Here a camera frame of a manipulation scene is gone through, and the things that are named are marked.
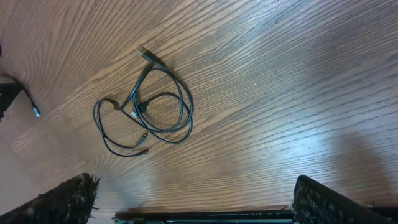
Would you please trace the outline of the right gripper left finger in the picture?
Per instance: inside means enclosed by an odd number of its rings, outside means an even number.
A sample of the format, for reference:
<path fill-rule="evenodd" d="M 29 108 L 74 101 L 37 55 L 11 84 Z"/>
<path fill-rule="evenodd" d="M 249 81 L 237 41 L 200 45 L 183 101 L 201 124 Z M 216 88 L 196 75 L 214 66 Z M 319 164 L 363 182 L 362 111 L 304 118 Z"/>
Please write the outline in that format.
<path fill-rule="evenodd" d="M 1 224 L 86 224 L 94 209 L 100 180 L 88 173 L 77 175 L 1 215 Z"/>

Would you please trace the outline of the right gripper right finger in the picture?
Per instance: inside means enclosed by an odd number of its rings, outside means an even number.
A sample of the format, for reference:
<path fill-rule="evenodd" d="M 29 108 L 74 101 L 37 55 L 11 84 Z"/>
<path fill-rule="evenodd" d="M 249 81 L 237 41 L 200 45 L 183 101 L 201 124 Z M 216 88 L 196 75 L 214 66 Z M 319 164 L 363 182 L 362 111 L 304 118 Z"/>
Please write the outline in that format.
<path fill-rule="evenodd" d="M 297 223 L 393 224 L 395 208 L 364 207 L 306 175 L 297 178 L 293 214 Z"/>

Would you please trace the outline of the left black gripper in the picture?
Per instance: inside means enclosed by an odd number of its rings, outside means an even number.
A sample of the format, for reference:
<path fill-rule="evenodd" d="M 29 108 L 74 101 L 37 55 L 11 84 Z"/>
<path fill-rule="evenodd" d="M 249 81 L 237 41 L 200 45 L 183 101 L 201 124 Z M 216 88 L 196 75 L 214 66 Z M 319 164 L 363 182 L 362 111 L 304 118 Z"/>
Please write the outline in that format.
<path fill-rule="evenodd" d="M 15 97 L 21 92 L 22 87 L 18 83 L 2 83 L 0 89 L 0 113 L 1 118 L 4 117 L 4 112 L 8 109 Z"/>

